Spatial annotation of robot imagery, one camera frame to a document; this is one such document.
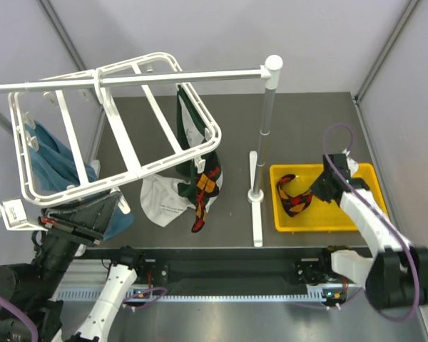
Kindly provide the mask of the red black argyle sock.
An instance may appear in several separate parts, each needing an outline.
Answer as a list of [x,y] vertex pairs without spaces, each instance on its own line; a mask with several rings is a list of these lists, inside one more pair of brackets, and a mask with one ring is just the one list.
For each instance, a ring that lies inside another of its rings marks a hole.
[[198,233],[204,226],[208,214],[208,204],[220,194],[223,170],[217,152],[211,152],[205,157],[204,171],[198,173],[193,166],[193,181],[195,186],[195,221],[192,233]]

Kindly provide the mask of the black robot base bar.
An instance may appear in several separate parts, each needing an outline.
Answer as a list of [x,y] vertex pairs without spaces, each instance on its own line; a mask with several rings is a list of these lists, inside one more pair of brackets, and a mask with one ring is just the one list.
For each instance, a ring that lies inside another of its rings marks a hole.
[[83,256],[107,261],[141,257],[138,283],[167,288],[170,296],[306,294],[329,283],[315,248],[89,249]]

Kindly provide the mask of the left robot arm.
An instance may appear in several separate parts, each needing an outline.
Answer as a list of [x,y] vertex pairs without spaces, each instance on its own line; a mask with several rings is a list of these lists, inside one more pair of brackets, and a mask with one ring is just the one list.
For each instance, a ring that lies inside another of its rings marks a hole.
[[[0,265],[0,341],[61,341],[63,302],[54,296],[78,248],[97,245],[111,224],[120,199],[102,192],[79,201],[44,208],[38,218],[47,231],[29,264]],[[145,279],[144,256],[121,248],[103,289],[70,341],[107,341],[126,292]]]

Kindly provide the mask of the white and green cloth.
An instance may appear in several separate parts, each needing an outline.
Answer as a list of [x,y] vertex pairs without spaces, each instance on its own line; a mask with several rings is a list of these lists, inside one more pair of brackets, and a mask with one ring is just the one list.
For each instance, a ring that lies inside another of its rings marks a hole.
[[[204,143],[208,137],[207,126],[182,86],[178,87],[176,109],[177,141],[180,146],[187,150]],[[207,154],[201,157],[204,168],[204,159]],[[192,184],[193,166],[196,166],[198,173],[204,171],[204,169],[200,171],[195,161],[190,160],[175,167],[179,178],[154,174],[143,179],[140,195],[141,207],[152,223],[165,227],[187,209],[195,210],[195,186]],[[210,201],[208,211],[216,199]]]

